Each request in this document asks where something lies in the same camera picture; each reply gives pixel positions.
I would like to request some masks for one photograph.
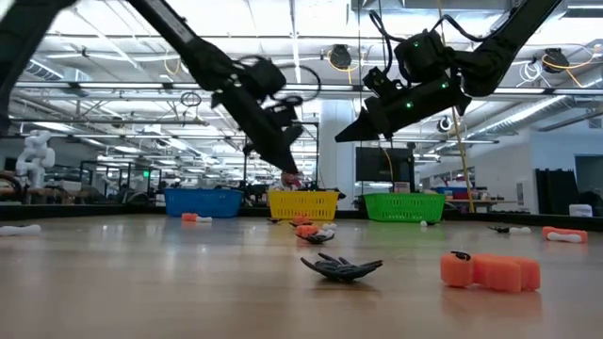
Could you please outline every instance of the table surface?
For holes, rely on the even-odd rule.
[[[497,234],[484,223],[339,220],[313,247],[262,218],[37,220],[0,238],[0,338],[600,338],[603,236],[588,245]],[[446,288],[449,250],[538,259],[543,287]],[[317,252],[384,266],[354,284],[300,262]]]

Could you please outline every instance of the white robot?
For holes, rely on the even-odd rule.
[[[46,169],[55,165],[55,150],[48,147],[50,139],[48,131],[31,131],[25,138],[25,148],[17,158],[16,176],[22,186],[30,185],[31,188],[44,186]]]

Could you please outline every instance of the person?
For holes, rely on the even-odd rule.
[[[295,191],[301,187],[302,183],[295,174],[283,171],[281,173],[281,180],[277,180],[276,183],[272,184],[269,190]]]

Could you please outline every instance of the television screen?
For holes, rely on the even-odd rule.
[[[410,182],[408,159],[413,152],[408,149],[356,148],[356,181]]]

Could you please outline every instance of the white wall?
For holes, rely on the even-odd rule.
[[[488,192],[504,197],[505,201],[517,201],[517,183],[523,184],[524,204],[504,203],[494,210],[526,210],[537,212],[534,171],[531,165],[530,131],[519,136],[502,137],[498,144],[475,145],[467,149],[466,165],[475,168],[476,186],[487,186]],[[461,170],[460,157],[444,157],[438,164],[420,167],[421,177],[447,171]]]
[[[576,155],[603,154],[603,133],[533,133],[531,148],[535,169],[576,171]]]

